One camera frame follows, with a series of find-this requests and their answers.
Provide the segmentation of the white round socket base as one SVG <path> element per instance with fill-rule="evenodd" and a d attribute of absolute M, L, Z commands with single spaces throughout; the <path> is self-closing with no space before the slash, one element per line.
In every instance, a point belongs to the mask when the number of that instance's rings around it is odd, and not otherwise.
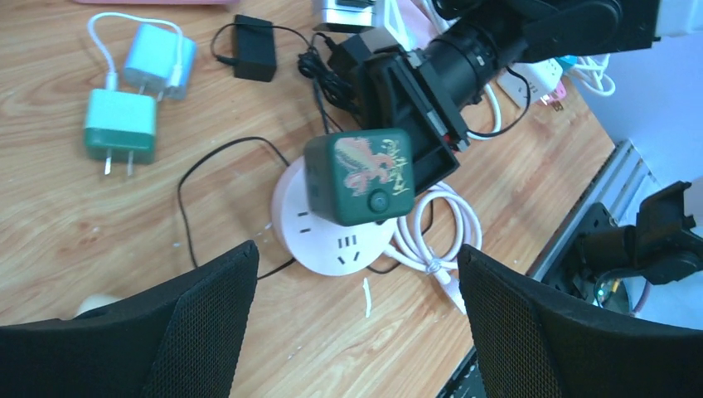
<path fill-rule="evenodd" d="M 340 226 L 314 214 L 308 204 L 304 160 L 292 161 L 271 202 L 275 234 L 305 268 L 325 276 L 354 274 L 372 265 L 390 246 L 397 220 Z"/>

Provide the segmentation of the green patterned cube socket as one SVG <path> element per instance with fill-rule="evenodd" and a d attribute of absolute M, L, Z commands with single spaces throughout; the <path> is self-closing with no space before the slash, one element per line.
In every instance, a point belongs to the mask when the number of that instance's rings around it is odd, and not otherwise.
<path fill-rule="evenodd" d="M 311 210 L 340 226 L 409 214 L 416 197 L 411 155 L 410 136 L 398 128 L 311 139 L 303 150 Z"/>

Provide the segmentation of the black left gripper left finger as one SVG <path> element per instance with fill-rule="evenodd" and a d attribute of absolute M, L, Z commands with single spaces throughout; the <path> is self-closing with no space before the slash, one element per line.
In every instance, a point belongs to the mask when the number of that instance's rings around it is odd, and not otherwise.
<path fill-rule="evenodd" d="M 227 397 L 258 265 L 248 240 L 72 319 L 2 327 L 2 396 Z"/>

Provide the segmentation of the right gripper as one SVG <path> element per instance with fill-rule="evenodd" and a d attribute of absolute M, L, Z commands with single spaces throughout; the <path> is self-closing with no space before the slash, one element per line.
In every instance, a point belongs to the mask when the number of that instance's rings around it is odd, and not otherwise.
<path fill-rule="evenodd" d="M 356 68 L 356 102 L 364 129 L 409 135 L 418 194 L 456 170 L 453 151 L 470 145 L 467 125 L 422 51 L 398 49 L 363 61 Z"/>

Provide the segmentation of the green plug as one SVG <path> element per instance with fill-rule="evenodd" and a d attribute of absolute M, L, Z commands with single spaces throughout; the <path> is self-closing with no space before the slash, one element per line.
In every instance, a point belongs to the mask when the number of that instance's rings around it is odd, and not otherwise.
<path fill-rule="evenodd" d="M 108 176 L 115 163 L 127 165 L 128 175 L 136 164 L 151 164 L 156 158 L 157 101 L 149 95 L 117 90 L 90 92 L 84 121 L 87 157 L 104 162 Z"/>

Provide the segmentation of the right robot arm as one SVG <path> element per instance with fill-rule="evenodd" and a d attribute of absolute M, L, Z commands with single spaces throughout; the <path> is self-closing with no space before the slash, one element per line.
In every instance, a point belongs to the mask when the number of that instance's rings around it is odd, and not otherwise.
<path fill-rule="evenodd" d="M 453 25 L 418 50 L 375 49 L 351 72 L 365 129 L 410 136 L 415 193 L 458 168 L 469 145 L 462 109 L 508 66 L 647 49 L 658 1 L 440 1 Z"/>

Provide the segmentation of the blue plug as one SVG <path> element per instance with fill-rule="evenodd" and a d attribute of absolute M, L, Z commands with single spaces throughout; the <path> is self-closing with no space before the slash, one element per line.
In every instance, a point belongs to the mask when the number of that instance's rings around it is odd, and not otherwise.
<path fill-rule="evenodd" d="M 171 77 L 177 49 L 182 50 L 182 73 L 173 84 Z M 142 92 L 183 100 L 187 96 L 196 53 L 196 43 L 191 38 L 180 40 L 174 31 L 143 23 L 138 26 L 124 62 L 123 79 Z"/>

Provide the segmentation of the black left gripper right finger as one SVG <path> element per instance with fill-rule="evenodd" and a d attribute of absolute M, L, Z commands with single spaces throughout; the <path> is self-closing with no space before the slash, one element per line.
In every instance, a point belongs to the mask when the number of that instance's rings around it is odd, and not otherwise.
<path fill-rule="evenodd" d="M 490 397 L 699 397 L 702 333 L 595 307 L 464 245 L 459 287 Z"/>

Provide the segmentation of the beige wooden cube socket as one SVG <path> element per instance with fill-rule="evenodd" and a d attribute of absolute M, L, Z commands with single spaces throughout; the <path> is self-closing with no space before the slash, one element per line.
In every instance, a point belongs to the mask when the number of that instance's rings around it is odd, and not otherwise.
<path fill-rule="evenodd" d="M 95 318 L 110 313 L 112 306 L 122 298 L 109 294 L 92 294 L 76 310 L 74 319 Z"/>

